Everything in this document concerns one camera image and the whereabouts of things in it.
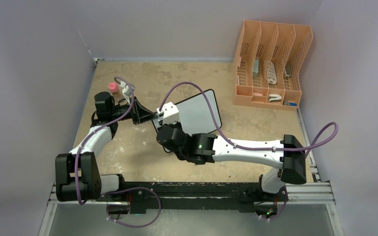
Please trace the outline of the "white whiteboard black frame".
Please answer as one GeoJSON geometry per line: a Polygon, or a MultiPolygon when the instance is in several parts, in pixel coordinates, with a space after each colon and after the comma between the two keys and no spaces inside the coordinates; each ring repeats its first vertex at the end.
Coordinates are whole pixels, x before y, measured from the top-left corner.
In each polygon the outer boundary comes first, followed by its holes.
{"type": "MultiPolygon", "coordinates": [[[[215,92],[213,89],[208,89],[205,90],[204,93],[210,102],[217,125],[221,128],[222,123],[215,92]]],[[[177,102],[174,105],[176,105],[179,110],[182,129],[188,135],[192,136],[198,133],[212,133],[217,130],[206,100],[201,93],[177,102]]],[[[160,130],[160,121],[162,121],[162,118],[152,120],[156,132],[160,130]]]]}

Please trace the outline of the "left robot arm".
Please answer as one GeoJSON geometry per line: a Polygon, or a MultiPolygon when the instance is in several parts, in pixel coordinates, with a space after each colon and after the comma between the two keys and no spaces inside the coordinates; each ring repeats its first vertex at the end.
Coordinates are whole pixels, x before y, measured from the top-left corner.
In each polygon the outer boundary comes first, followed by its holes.
{"type": "Polygon", "coordinates": [[[114,201],[123,200],[127,195],[123,176],[101,175],[96,159],[113,140],[119,121],[131,119],[137,125],[157,118],[156,113],[142,106],[137,98],[132,105],[121,105],[104,91],[96,94],[94,99],[96,111],[92,114],[87,136],[77,147],[55,159],[55,188],[60,202],[78,201],[83,204],[106,193],[114,201]]]}

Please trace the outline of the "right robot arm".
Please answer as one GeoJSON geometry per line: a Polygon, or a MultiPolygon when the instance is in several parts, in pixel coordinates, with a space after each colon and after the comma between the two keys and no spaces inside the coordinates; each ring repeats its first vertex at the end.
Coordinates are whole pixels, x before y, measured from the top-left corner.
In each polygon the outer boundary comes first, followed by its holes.
{"type": "Polygon", "coordinates": [[[286,184],[307,182],[305,153],[293,135],[274,141],[235,140],[212,133],[189,135],[175,124],[161,127],[156,140],[179,160],[196,165],[237,161],[269,166],[256,190],[263,200],[273,197],[286,184]]]}

